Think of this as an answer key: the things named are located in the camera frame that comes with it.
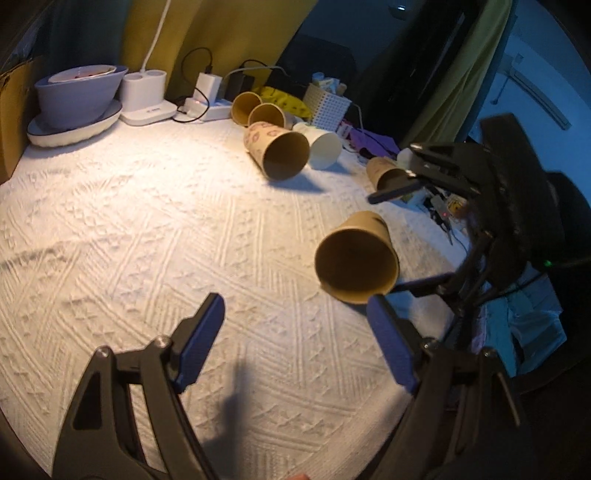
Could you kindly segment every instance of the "white cable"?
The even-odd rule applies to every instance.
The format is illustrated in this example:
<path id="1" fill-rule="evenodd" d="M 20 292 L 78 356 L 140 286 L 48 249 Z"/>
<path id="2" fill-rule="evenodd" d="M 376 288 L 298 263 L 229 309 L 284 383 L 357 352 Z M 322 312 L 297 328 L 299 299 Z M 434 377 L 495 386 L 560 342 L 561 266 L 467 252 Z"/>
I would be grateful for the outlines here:
<path id="1" fill-rule="evenodd" d="M 357 107 L 357 110 L 359 112 L 359 129 L 361 130 L 361 133 L 363 133 L 363 138 L 365 138 L 365 130 L 363 128 L 363 114 L 361 113 L 361 107 L 357 105 L 357 103 L 354 103 L 353 105 Z"/>
<path id="2" fill-rule="evenodd" d="M 248 70 L 281 70 L 286 77 L 289 76 L 283 67 L 278 67 L 277 65 L 270 65 L 268 67 L 243 67 L 241 69 L 232 70 L 222 79 L 222 81 L 226 80 L 232 73 L 247 72 Z"/>
<path id="3" fill-rule="evenodd" d="M 148 54 L 146 55 L 142 67 L 140 68 L 141 73 L 146 71 L 146 65 L 148 64 L 148 60 L 150 59 L 152 52 L 154 51 L 154 47 L 156 46 L 156 42 L 158 41 L 158 37 L 160 36 L 160 31 L 162 30 L 162 26 L 164 25 L 164 20 L 166 19 L 166 14 L 168 13 L 168 7 L 170 7 L 171 1 L 172 0 L 166 0 L 166 5 L 164 5 L 164 10 L 162 10 L 162 15 L 160 15 L 160 23 L 158 23 L 158 28 L 156 29 L 156 35 L 152 40 L 152 44 L 150 45 Z"/>
<path id="4" fill-rule="evenodd" d="M 365 144 L 365 137 L 367 136 L 365 134 L 365 129 L 363 128 L 363 113 L 361 112 L 361 107 L 359 105 L 357 105 L 357 103 L 353 103 L 351 102 L 353 105 L 355 105 L 357 107 L 357 111 L 359 112 L 359 129 L 361 130 L 361 133 L 363 135 L 363 143 Z M 357 161 L 362 164 L 363 166 L 366 166 L 368 164 L 368 161 L 365 157 L 362 157 L 361 155 L 359 155 L 359 153 L 357 153 Z"/>

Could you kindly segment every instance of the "white paper cup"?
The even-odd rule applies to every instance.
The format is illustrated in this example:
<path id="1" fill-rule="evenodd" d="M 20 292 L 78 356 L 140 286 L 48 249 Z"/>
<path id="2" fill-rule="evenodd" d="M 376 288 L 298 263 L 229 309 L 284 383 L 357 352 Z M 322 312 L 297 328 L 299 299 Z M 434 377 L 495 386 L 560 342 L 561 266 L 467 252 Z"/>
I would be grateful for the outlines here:
<path id="1" fill-rule="evenodd" d="M 295 124 L 293 130 L 303 134 L 310 144 L 310 159 L 308 165 L 315 170 L 325 170 L 333 165 L 341 151 L 343 144 L 334 132 L 312 127 L 304 122 Z"/>

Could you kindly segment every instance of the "white textured bedspread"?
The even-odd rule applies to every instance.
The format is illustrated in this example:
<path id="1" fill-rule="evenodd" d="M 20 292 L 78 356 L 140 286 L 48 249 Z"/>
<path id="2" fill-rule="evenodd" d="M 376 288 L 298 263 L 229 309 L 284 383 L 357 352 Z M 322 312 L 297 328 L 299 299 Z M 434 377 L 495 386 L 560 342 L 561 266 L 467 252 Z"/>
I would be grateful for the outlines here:
<path id="1" fill-rule="evenodd" d="M 210 291 L 226 321 L 183 404 L 223 478 L 352 479 L 402 415 L 408 397 L 363 314 L 319 289 L 316 246 L 372 209 L 406 280 L 451 270 L 462 248 L 423 213 L 369 208 L 353 154 L 269 184 L 243 132 L 230 121 L 117 123 L 72 147 L 29 147 L 0 186 L 0 406 L 47 470 L 94 349 L 171 333 Z M 396 302 L 422 334 L 444 331 L 439 299 Z"/>

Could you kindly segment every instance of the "wire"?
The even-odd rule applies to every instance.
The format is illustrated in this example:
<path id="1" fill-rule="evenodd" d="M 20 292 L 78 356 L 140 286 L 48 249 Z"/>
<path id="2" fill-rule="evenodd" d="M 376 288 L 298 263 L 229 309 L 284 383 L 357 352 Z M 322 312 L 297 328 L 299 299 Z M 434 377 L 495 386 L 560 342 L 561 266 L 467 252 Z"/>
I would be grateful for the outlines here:
<path id="1" fill-rule="evenodd" d="M 166 19 L 166 14 L 168 13 L 168 8 L 170 7 L 170 2 L 171 2 L 171 0 L 166 0 L 166 4 L 164 5 L 164 10 L 162 10 L 162 15 L 160 15 L 160 22 L 158 23 L 158 28 L 156 29 L 156 35 L 154 35 L 154 39 L 152 40 L 152 44 L 150 45 L 150 48 L 148 49 L 148 53 L 146 54 L 144 62 L 142 63 L 142 67 L 140 68 L 140 72 L 142 72 L 142 73 L 146 71 L 146 65 L 148 64 L 148 60 L 152 56 L 152 52 L 154 51 L 154 47 L 156 46 L 156 43 L 158 42 L 160 32 L 162 31 L 162 26 L 164 25 L 164 20 Z"/>
<path id="2" fill-rule="evenodd" d="M 209 108 L 210 108 L 210 106 L 211 106 L 211 105 L 210 105 L 210 103 L 209 103 L 209 98 L 207 98 L 207 96 L 206 96 L 206 95 L 205 95 L 205 94 L 204 94 L 204 93 L 203 93 L 201 90 L 199 90 L 197 87 L 194 87 L 194 88 L 195 88 L 195 90 L 196 90 L 197 92 L 201 93 L 201 96 L 202 96 L 203 98 L 205 98 L 205 101 L 207 102 L 207 106 L 205 107 L 205 110 L 203 111 L 203 113 L 202 113 L 201 115 L 199 115 L 198 117 L 192 118 L 191 120 L 179 120 L 179 119 L 177 119 L 177 118 L 175 118 L 175 117 L 172 117 L 172 118 L 171 118 L 171 120 L 172 120 L 173 122 L 177 122 L 178 124 L 191 124 L 191 123 L 193 123 L 193 122 L 195 122 L 195 121 L 197 121 L 197 120 L 201 120 L 201 119 L 202 119 L 202 118 L 205 116 L 205 114 L 206 114 L 207 112 L 209 112 Z M 177 112 L 179 112 L 179 113 L 184 113 L 184 112 L 182 112 L 181 110 L 179 110 L 180 108 L 181 108 L 181 105 L 179 105 L 179 106 L 177 107 Z"/>
<path id="3" fill-rule="evenodd" d="M 269 65 L 267 65 L 266 63 L 264 63 L 263 61 L 257 60 L 257 59 L 248 59 L 248 60 L 244 60 L 242 62 L 242 65 L 240 65 L 240 68 L 244 68 L 244 65 L 246 65 L 247 61 L 254 61 L 255 63 L 260 63 L 261 65 L 263 65 L 264 67 L 268 67 Z"/>
<path id="4" fill-rule="evenodd" d="M 283 72 L 283 75 L 285 75 L 286 77 L 289 77 L 289 75 L 287 74 L 287 72 L 285 71 L 285 69 L 283 67 L 280 67 L 280 66 L 277 66 L 277 65 L 265 65 L 264 67 L 243 67 L 243 68 L 240 68 L 240 69 L 232 70 L 231 72 L 229 72 L 222 79 L 222 81 L 224 82 L 233 73 L 248 72 L 250 70 L 265 70 L 265 69 L 268 69 L 268 70 L 281 70 Z"/>
<path id="5" fill-rule="evenodd" d="M 187 78 L 187 75 L 185 74 L 184 71 L 184 65 L 185 65 L 185 61 L 187 60 L 188 56 L 191 55 L 191 53 L 195 52 L 195 51 L 199 51 L 199 50 L 205 50 L 207 53 L 209 53 L 209 65 L 207 65 L 207 67 L 205 67 L 205 73 L 211 73 L 212 72 L 212 68 L 213 68 L 213 53 L 212 51 L 207 48 L 207 47 L 197 47 L 194 48 L 192 50 L 189 50 L 185 56 L 183 57 L 183 59 L 181 60 L 181 76 L 183 77 L 183 80 L 185 82 L 187 82 L 189 85 L 193 85 L 193 82 L 191 82 L 191 80 L 189 80 Z"/>
<path id="6" fill-rule="evenodd" d="M 456 237 L 456 233 L 453 231 L 453 228 L 449 229 L 450 233 L 452 234 L 452 237 L 456 239 L 456 241 L 462 246 L 462 248 L 464 249 L 464 252 L 466 252 L 466 255 L 468 254 L 468 249 L 466 248 L 466 245 L 464 245 L 462 243 L 462 241 Z"/>
<path id="7" fill-rule="evenodd" d="M 357 105 L 357 103 L 353 103 L 357 107 L 357 111 L 359 112 L 359 126 L 361 127 L 361 133 L 366 135 L 365 128 L 363 128 L 363 114 L 361 113 L 361 107 Z"/>
<path id="8" fill-rule="evenodd" d="M 504 293 L 501 293 L 500 295 L 497 295 L 496 297 L 492 297 L 490 300 L 488 301 L 492 301 L 492 300 L 498 300 L 498 299 L 503 299 L 505 297 L 508 297 L 509 295 L 513 295 L 514 293 L 517 293 L 521 290 L 523 290 L 526 287 L 529 287 L 533 282 L 539 280 L 541 277 L 543 277 L 545 275 L 545 272 L 539 272 L 535 277 L 530 278 L 527 282 L 525 282 L 523 285 L 519 285 L 517 284 L 517 286 L 515 288 L 512 288 L 509 291 L 506 291 Z"/>
<path id="9" fill-rule="evenodd" d="M 183 77 L 183 80 L 193 87 L 193 93 L 199 92 L 201 94 L 201 96 L 203 98 L 205 98 L 205 101 L 207 102 L 207 106 L 205 107 L 205 110 L 204 110 L 204 112 L 201 115 L 199 115 L 198 117 L 192 118 L 191 120 L 179 120 L 179 119 L 177 119 L 175 117 L 172 117 L 171 120 L 173 122 L 177 122 L 178 124 L 192 124 L 193 122 L 196 122 L 197 120 L 201 120 L 207 114 L 207 112 L 209 112 L 209 108 L 211 107 L 211 104 L 209 103 L 209 98 L 207 98 L 207 95 L 205 95 L 196 85 L 193 84 L 193 82 L 191 82 L 191 80 L 189 80 L 187 78 L 187 75 L 185 74 L 185 71 L 184 71 L 184 63 L 185 63 L 185 60 L 187 60 L 187 57 L 189 55 L 191 55 L 191 53 L 193 53 L 194 51 L 197 51 L 197 50 L 206 50 L 209 53 L 210 63 L 206 67 L 205 70 L 206 70 L 206 73 L 211 72 L 211 67 L 212 67 L 212 64 L 213 64 L 213 54 L 212 54 L 212 51 L 209 48 L 207 48 L 207 47 L 197 47 L 197 48 L 194 48 L 192 50 L 189 50 L 185 54 L 185 56 L 183 57 L 183 59 L 181 60 L 181 77 Z M 179 97 L 177 99 L 177 101 L 178 100 L 185 101 L 189 97 L 190 97 L 189 95 L 184 96 L 184 97 Z M 181 105 L 179 105 L 177 107 L 177 112 L 184 113 L 184 112 L 182 112 L 180 110 L 180 108 L 181 108 Z"/>

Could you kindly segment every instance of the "blue gripper pad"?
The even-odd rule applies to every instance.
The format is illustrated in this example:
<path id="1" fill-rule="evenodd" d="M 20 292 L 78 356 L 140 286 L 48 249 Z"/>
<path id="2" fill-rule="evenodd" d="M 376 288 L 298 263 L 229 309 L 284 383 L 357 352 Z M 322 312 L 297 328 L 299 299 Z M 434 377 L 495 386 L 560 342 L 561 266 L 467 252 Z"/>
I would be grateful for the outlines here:
<path id="1" fill-rule="evenodd" d="M 208 297 L 202 308 L 197 312 L 196 316 L 200 317 L 197 328 L 186 340 L 186 345 L 178 359 L 178 376 L 173 381 L 174 390 L 177 393 L 182 393 L 189 385 L 197 381 L 217 333 L 222 327 L 225 314 L 225 303 L 222 296 L 218 294 L 212 294 L 211 299 Z"/>
<path id="2" fill-rule="evenodd" d="M 373 296 L 369 299 L 368 322 L 394 380 L 409 393 L 414 394 L 418 387 L 418 378 L 414 373 L 414 354 L 395 323 L 396 321 L 408 322 L 408 320 L 392 318 L 388 306 L 384 305 L 386 302 L 383 297 Z"/>

